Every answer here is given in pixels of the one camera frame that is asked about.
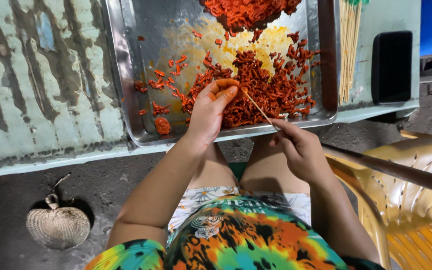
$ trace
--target hand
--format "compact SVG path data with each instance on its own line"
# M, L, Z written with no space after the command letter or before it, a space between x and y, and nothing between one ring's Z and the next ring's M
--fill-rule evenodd
M205 147L213 143L221 129L223 110L238 93L238 84L233 79L208 84L196 98L185 137Z
M318 136L281 119L271 119L271 122L281 130L273 136L269 146L282 144L287 166L297 178L310 186L335 179Z

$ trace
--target t-shirt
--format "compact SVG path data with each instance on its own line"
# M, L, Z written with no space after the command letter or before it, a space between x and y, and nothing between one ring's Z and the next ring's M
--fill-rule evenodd
M112 247L87 270L383 269L340 258L292 212L246 195L219 197L198 209L163 247L138 239Z

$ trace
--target floral shorts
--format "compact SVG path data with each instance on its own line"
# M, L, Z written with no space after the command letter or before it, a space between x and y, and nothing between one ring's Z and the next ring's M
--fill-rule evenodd
M279 205L281 208L293 212L306 224L311 225L311 200L307 193L246 191L240 189L238 186L214 186L186 189L173 217L169 221L169 235L171 236L189 216L198 210L198 208L218 197L230 194L251 195L262 201L272 202Z

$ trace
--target concrete floor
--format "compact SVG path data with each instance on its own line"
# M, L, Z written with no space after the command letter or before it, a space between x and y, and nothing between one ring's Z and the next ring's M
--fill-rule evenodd
M405 129L432 134L432 84L422 84L421 108L402 123ZM315 130L322 142L362 152L401 140L395 124L360 121L333 124ZM229 162L247 161L250 139L220 143ZM106 244L113 221L129 192L164 156L164 153L94 161L62 168L0 177L0 269L83 269ZM26 214L44 199L55 182L71 172L61 185L63 200L82 199L93 211L89 237L78 247L55 251L30 237ZM353 207L357 203L350 194Z

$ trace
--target stainless steel tray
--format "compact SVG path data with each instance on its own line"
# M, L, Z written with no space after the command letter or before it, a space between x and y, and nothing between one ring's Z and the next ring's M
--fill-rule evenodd
M188 56L181 76L174 77L175 86L187 93L195 75L205 70L206 51L211 51L213 63L230 67L236 50L257 50L256 57L263 61L263 68L274 70L269 52L286 54L290 39L288 33L299 31L300 39L308 39L306 48L321 50L310 62L321 61L321 66L310 68L303 76L316 106L308 116L292 119L299 127L324 126L336 119L338 111L339 79L339 10L337 0L303 0L291 16L281 13L279 18L267 24L258 43L250 44L252 32L224 40L223 26L211 14L204 12L199 0L105 0L105 22L110 47L113 51L113 72L121 102L124 120L131 139L138 146L167 144L177 141L185 132L185 120L189 114L181 111L181 101L171 95L171 89L155 90L148 87L145 94L135 91L134 80L156 80L153 72L159 69L169 72L168 60ZM203 34L194 37L192 29ZM224 40L218 47L215 39ZM171 124L169 135L160 135L154 127L151 102L166 106L172 104L170 113L163 115ZM140 116L138 111L146 109ZM266 123L223 129L219 137L266 132L273 127Z

